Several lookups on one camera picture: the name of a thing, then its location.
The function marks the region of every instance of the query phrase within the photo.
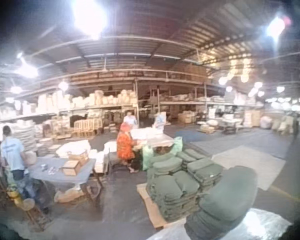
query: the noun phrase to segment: gray floor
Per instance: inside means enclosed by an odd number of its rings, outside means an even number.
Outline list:
[[[261,129],[224,136],[220,132],[200,133],[196,128],[191,125],[184,128],[172,125],[165,132],[171,137],[182,136],[186,146],[199,151],[202,146],[205,148],[205,142],[221,143],[228,139],[231,147],[246,143],[258,151],[280,155],[285,159],[287,163],[270,189],[258,190],[254,207],[277,213],[291,222],[300,218],[299,140],[273,135]],[[100,151],[104,143],[115,138],[115,134],[103,134],[96,136],[90,143]],[[145,181],[145,172],[129,174],[125,168],[117,168],[112,175],[103,179],[105,188],[97,201],[97,208],[92,208],[86,201],[72,206],[53,204],[50,215],[53,222],[44,232],[30,229],[24,221],[24,213],[13,206],[8,211],[0,211],[0,222],[16,229],[27,239],[145,240],[156,232],[149,221],[144,202],[136,191],[136,185]],[[47,198],[47,193],[42,191],[41,194]]]

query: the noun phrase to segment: clear plastic wrap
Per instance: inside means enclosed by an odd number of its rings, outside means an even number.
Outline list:
[[[251,208],[243,221],[220,240],[276,240],[290,222],[275,213]],[[165,228],[147,240],[191,240],[183,224]]]

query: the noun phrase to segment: white floor mat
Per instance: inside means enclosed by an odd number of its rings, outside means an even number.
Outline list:
[[[212,160],[226,169],[244,166],[254,169],[258,176],[258,187],[264,191],[275,181],[286,161],[246,146],[213,155]]]

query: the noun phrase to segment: orange dress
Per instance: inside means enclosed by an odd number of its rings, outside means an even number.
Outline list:
[[[116,138],[116,154],[119,159],[128,161],[135,158],[135,153],[132,151],[134,141],[132,138],[124,133],[119,132]]]

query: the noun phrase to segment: yellow floor line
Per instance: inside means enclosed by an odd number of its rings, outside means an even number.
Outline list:
[[[287,192],[281,190],[280,188],[277,188],[276,186],[270,186],[269,190],[273,190],[273,191],[275,191],[275,192],[277,192],[277,193],[279,193],[279,194],[281,194],[281,195],[286,196],[286,197],[289,198],[289,199],[294,200],[294,201],[297,202],[297,203],[300,203],[300,198],[297,198],[297,197],[295,197],[295,196],[292,196],[292,195],[290,195],[289,193],[287,193]]]

